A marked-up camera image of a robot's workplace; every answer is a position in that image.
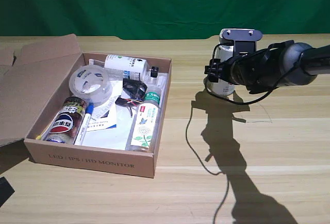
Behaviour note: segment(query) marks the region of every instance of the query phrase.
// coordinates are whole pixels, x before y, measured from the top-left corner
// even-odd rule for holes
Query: cylindrical container
[[[158,68],[153,67],[144,101],[137,106],[126,150],[141,152],[153,150],[161,96],[161,89],[156,85],[157,75]]]
[[[86,101],[78,97],[67,98],[45,140],[73,144],[85,116],[86,108]]]
[[[111,96],[112,87],[108,72],[96,65],[79,68],[70,78],[69,87],[72,93],[97,107]]]
[[[221,62],[231,58],[234,54],[234,46],[221,45],[216,51],[215,58],[219,58]],[[235,86],[223,80],[219,80],[218,83],[208,81],[207,87],[216,95],[228,96],[235,90]]]
[[[144,59],[121,55],[108,55],[105,68],[124,71],[123,78],[141,81],[149,70],[148,62]]]

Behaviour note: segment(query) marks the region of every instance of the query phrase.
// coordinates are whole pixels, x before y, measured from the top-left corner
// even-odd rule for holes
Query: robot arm
[[[290,40],[255,51],[261,37],[257,30],[223,29],[221,42],[234,46],[233,57],[224,62],[211,60],[204,72],[208,80],[244,85],[256,94],[274,87],[307,85],[318,74],[330,73],[330,45],[316,49]]]

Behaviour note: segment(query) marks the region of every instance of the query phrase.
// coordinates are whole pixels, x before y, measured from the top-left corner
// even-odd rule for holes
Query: green screen
[[[0,36],[204,39],[223,28],[330,33],[330,0],[0,0]]]

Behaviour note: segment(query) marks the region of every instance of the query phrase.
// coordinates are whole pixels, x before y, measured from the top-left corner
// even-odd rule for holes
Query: tape roll
[[[70,77],[69,88],[75,96],[94,106],[105,103],[112,92],[107,71],[96,65],[88,65],[76,70]]]

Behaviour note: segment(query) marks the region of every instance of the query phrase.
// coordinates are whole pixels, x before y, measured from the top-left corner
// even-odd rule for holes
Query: black object
[[[146,84],[142,81],[135,81],[127,78],[123,79],[123,90],[131,99],[143,101],[146,88]]]
[[[15,192],[5,177],[0,178],[0,207]]]
[[[155,66],[151,67],[150,77],[151,78],[157,78],[158,71],[159,71],[158,67],[155,67]]]
[[[115,104],[123,107],[128,107],[130,115],[133,116],[132,107],[143,102],[147,86],[142,81],[133,79],[123,79],[123,90],[129,95],[129,99],[117,98]]]
[[[267,49],[239,54],[205,67],[209,80],[244,85],[250,94],[271,92],[281,86],[302,86],[318,74],[330,73],[330,45],[318,49],[293,40],[270,44]]]
[[[262,33],[256,29],[238,29],[238,28],[229,28],[229,29],[222,29],[220,32],[220,44],[233,46],[233,56],[238,55],[246,55],[250,53],[254,53],[256,51],[256,42],[262,38]],[[210,65],[205,66],[205,74],[208,74],[209,70],[212,70],[214,73],[215,71],[219,71],[219,65],[221,65],[220,58],[214,58],[210,60]],[[213,83],[219,82],[219,77],[217,74],[209,74],[208,80]]]

